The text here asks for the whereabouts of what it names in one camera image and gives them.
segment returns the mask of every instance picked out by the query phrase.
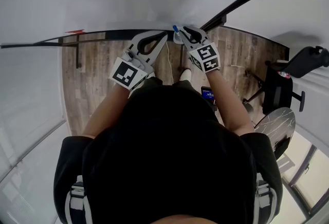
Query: round table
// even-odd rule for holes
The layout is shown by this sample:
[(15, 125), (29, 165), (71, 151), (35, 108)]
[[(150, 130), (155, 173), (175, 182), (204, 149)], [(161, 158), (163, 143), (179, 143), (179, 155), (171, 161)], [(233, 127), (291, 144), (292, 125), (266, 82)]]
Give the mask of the round table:
[(293, 136), (295, 132), (296, 119), (294, 112), (287, 107), (282, 107), (266, 115), (256, 126), (255, 132), (266, 134), (273, 150), (276, 144), (284, 138)]

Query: white cable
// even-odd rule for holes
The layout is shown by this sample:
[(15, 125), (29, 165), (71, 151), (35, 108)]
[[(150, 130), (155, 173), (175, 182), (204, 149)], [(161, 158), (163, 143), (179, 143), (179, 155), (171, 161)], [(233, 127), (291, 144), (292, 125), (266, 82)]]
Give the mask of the white cable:
[(170, 65), (171, 79), (172, 79), (172, 82), (174, 84), (173, 68), (172, 68), (171, 63), (170, 63), (170, 60), (169, 60), (169, 47), (168, 47), (168, 43), (167, 42), (166, 42), (166, 46), (167, 46), (167, 50), (168, 50), (168, 62), (169, 62), (169, 65)]

